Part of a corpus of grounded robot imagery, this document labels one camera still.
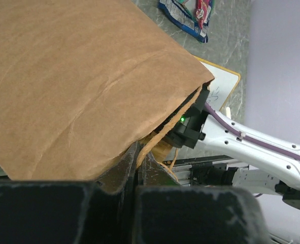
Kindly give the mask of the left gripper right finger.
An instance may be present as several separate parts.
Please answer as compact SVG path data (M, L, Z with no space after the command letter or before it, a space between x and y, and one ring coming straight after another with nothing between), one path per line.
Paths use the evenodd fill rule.
M233 187L177 185L148 154L135 192L134 243L270 243L257 200Z

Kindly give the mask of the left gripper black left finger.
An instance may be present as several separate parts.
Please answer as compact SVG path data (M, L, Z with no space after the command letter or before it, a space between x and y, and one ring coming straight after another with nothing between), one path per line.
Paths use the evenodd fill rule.
M95 180L0 176L0 243L128 243L139 145Z

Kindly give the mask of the brown paper bag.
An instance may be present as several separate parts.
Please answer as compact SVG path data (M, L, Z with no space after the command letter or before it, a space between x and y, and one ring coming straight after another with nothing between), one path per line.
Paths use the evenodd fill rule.
M94 179L213 78L131 1L0 1L0 167Z

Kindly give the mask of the dark blue snack bag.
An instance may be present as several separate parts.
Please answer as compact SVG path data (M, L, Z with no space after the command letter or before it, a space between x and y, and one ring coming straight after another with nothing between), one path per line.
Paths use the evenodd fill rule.
M161 9L168 19L181 30L190 34L201 43L208 42L208 26L201 29L195 19L195 8L186 8L177 1L159 1Z

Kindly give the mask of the red snack packet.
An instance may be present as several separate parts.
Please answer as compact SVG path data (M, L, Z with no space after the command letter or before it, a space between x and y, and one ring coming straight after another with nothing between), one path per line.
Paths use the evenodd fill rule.
M195 19L201 29L209 25L211 13L214 8L214 0L197 0L195 9Z

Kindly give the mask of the teal snack packet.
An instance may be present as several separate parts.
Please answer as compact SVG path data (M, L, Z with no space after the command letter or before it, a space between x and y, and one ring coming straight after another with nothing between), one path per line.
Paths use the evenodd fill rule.
M196 0L177 0L177 2L189 9L196 7Z

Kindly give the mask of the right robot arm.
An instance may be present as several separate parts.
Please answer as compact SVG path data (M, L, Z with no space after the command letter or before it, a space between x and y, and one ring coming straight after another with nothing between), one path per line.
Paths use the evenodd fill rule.
M242 187L256 195L280 195L284 203L300 210L300 145L236 123L208 103L205 85L199 97L164 137L175 148L186 146L220 152L254 166L232 168L201 176L206 185Z

